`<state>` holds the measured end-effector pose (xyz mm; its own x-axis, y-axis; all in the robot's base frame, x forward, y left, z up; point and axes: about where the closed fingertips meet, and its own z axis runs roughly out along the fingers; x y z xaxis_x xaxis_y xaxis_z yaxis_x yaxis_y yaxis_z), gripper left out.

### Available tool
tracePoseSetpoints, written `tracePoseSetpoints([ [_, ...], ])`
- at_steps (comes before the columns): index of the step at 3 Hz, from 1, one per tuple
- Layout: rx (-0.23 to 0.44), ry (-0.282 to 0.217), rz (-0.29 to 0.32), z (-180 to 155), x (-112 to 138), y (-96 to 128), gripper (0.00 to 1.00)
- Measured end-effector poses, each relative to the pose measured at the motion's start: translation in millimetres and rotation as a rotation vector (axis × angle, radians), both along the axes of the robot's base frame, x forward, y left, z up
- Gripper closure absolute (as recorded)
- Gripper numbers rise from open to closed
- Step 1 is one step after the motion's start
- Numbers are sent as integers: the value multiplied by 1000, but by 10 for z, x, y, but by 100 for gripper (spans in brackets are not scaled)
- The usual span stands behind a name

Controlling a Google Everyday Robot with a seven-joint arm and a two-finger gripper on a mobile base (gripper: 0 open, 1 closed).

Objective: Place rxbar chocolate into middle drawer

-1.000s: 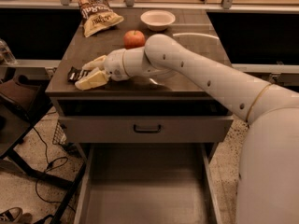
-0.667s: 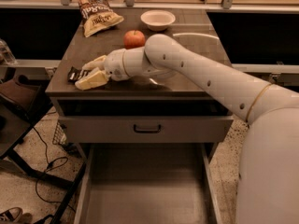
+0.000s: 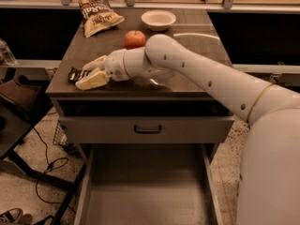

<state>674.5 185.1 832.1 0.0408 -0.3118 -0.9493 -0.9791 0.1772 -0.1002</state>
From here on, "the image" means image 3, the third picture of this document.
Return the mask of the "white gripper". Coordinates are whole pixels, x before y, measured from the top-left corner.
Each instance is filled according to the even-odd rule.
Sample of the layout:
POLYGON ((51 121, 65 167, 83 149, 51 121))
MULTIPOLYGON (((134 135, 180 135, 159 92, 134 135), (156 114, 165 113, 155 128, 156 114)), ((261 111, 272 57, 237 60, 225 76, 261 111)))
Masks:
POLYGON ((90 90, 106 85, 110 80, 110 77, 105 72, 101 71, 104 70, 104 68, 114 81, 128 81, 130 77, 125 69, 125 52, 126 49, 117 50, 111 52, 108 56, 102 55, 99 58, 85 64, 82 67, 83 70, 92 71, 95 68, 99 68, 100 70, 93 71, 88 76, 75 82, 76 87, 80 90, 90 90))

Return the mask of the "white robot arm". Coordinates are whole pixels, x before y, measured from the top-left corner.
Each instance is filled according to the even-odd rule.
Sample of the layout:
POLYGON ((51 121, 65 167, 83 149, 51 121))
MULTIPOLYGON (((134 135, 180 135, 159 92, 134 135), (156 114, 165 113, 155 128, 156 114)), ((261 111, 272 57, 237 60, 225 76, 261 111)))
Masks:
POLYGON ((300 225, 300 94, 192 52, 158 34, 141 48, 85 66, 81 90, 177 71, 250 125, 241 160, 237 225, 300 225))

